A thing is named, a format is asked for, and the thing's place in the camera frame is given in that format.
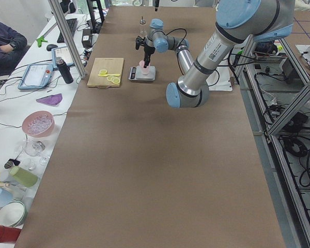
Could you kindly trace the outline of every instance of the white table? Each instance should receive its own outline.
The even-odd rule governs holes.
[[[85,23],[86,20],[89,20],[89,15],[86,14],[69,14],[66,16],[66,19],[69,18],[77,18],[78,19],[78,28],[74,34],[74,41],[77,47],[77,50],[80,54],[83,53],[85,48],[83,48],[81,40],[82,40],[82,29],[86,28],[86,25],[80,26],[81,24]],[[44,34],[55,22],[55,19],[52,18],[49,23],[46,25],[46,27],[41,31],[40,35]],[[37,46],[37,42],[34,41],[26,55],[23,57],[19,65],[17,66],[23,66],[28,65],[32,63],[36,63],[38,61],[52,59],[52,53],[48,52],[46,50],[46,47],[48,44],[53,43],[57,44],[59,47],[66,46],[64,43],[56,43],[57,37],[59,35],[59,29],[58,27],[55,27],[46,37],[45,40],[49,41],[48,43],[43,42],[42,46],[39,48]],[[17,69],[15,72],[12,73],[12,77],[16,76],[22,76],[24,73],[25,67],[22,67],[20,69]],[[59,71],[55,71],[52,76],[52,83],[48,85],[49,87],[37,90],[35,92],[30,93],[31,91],[20,91],[18,90],[17,86],[19,81],[16,81],[16,79],[9,80],[1,89],[0,94],[4,94],[3,96],[0,95],[0,123],[6,124],[6,125],[12,125],[12,126],[21,126],[24,118],[28,116],[29,114],[45,110],[50,112],[53,115],[59,115],[63,114],[68,111],[71,102],[74,98],[75,92],[78,87],[78,82],[80,81],[79,74],[75,67],[70,68],[71,74],[74,78],[73,83],[66,84],[62,77],[58,78],[60,76]],[[36,102],[36,99],[49,96],[49,95],[55,95],[61,93],[63,96],[62,102],[58,106],[48,106],[41,103]],[[53,132],[43,138],[33,138],[28,137],[28,140],[35,140],[35,141],[42,141],[45,144],[45,150],[43,151],[42,155],[50,155],[53,151],[55,142],[59,136],[59,133],[61,131],[61,128],[64,124],[64,121],[66,119],[65,115],[59,115],[55,116],[55,128]],[[4,164],[8,161],[10,158],[16,158],[18,155],[15,151],[16,147],[18,146],[18,143],[25,139],[25,134],[22,131],[22,128],[12,128],[12,127],[6,127],[0,125],[0,172],[5,170]],[[18,160],[22,162],[21,166],[23,167],[23,161],[26,159],[31,159],[36,165],[36,169],[32,171],[32,173],[36,174],[39,178],[42,177],[46,166],[40,165],[39,160],[40,157],[30,157],[25,153],[22,153]],[[34,189],[27,189],[26,192],[23,194],[22,201],[30,203],[32,202],[33,197],[36,194],[37,187]],[[4,247],[13,247],[12,244],[0,244],[0,248]]]

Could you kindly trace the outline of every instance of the pink bowl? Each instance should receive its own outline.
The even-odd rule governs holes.
[[[37,111],[30,114],[22,123],[22,130],[32,137],[46,137],[55,126],[53,115],[48,111]]]

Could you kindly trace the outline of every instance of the black bottle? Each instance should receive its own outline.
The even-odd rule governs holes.
[[[56,65],[60,71],[62,78],[66,84],[71,84],[73,82],[72,75],[70,73],[70,68],[67,66],[66,62],[61,57],[56,57]]]

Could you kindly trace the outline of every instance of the red mug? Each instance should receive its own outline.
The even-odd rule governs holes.
[[[15,244],[21,229],[0,225],[0,243]]]

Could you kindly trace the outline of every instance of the bowl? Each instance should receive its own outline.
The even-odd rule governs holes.
[[[50,112],[37,111],[24,119],[22,130],[32,137],[46,137],[51,134],[54,126],[54,118]]]
[[[21,201],[13,201],[0,209],[0,225],[19,226],[26,218],[26,208]]]

